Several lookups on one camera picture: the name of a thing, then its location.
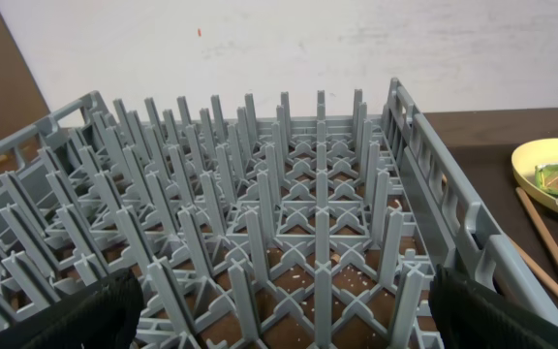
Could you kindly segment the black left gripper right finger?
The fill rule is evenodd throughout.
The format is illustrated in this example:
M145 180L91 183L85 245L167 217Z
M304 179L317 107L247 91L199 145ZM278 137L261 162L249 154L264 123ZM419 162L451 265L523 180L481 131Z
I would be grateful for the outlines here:
M436 267L431 316L450 348L558 348L558 327L456 270Z

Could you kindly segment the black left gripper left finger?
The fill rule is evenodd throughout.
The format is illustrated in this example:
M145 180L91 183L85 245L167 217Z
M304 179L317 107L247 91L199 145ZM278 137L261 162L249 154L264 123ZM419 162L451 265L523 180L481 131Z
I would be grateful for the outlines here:
M128 348L143 309L140 282L118 270L0 332L0 349Z

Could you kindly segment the grey plastic dishwasher rack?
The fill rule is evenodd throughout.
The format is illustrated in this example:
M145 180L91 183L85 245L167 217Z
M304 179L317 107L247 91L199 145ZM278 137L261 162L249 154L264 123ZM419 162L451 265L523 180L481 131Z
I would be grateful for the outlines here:
M131 270L128 348L444 348L456 270L558 327L558 308L397 79L379 115L150 121L98 92L0 142L0 332Z

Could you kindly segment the wooden chopstick left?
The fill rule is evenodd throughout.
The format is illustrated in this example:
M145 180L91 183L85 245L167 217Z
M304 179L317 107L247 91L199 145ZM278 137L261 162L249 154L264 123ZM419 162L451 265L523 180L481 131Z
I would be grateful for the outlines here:
M511 244L538 280L558 298L558 284L511 238Z

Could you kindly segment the wooden chopstick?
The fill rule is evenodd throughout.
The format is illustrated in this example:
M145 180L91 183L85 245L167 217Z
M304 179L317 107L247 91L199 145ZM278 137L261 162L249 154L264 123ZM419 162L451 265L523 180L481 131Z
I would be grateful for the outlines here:
M558 245L556 241L554 240L553 236L546 228L543 220L541 219L537 210L533 206L526 192L520 187L517 187L515 189L515 192L519 197L520 201L522 202L523 206L525 207L527 213L529 214L532 222L536 226L536 229L539 232L543 242L545 243L546 248L550 252L552 258L554 259L555 264L558 267Z
M558 298L558 284L511 238L511 244L538 280Z

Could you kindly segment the wooden chopstick right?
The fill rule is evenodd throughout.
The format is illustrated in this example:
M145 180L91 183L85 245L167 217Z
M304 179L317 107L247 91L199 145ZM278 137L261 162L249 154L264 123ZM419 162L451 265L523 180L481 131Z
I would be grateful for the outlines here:
M554 240L553 236L546 228L543 220L541 219L537 210L533 206L526 192L520 187L517 187L515 189L515 192L519 197L520 201L522 202L523 206L525 207L527 213L529 214L532 222L536 226L536 229L539 232L543 242L545 243L546 248L550 252L552 258L554 259L555 264L558 267L558 245L556 241Z

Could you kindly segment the yellow round plate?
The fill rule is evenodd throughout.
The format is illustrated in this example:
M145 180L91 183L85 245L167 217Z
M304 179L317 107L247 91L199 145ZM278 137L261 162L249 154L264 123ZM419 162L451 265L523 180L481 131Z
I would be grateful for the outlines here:
M512 153L511 162L520 187L558 213L558 138L522 144Z

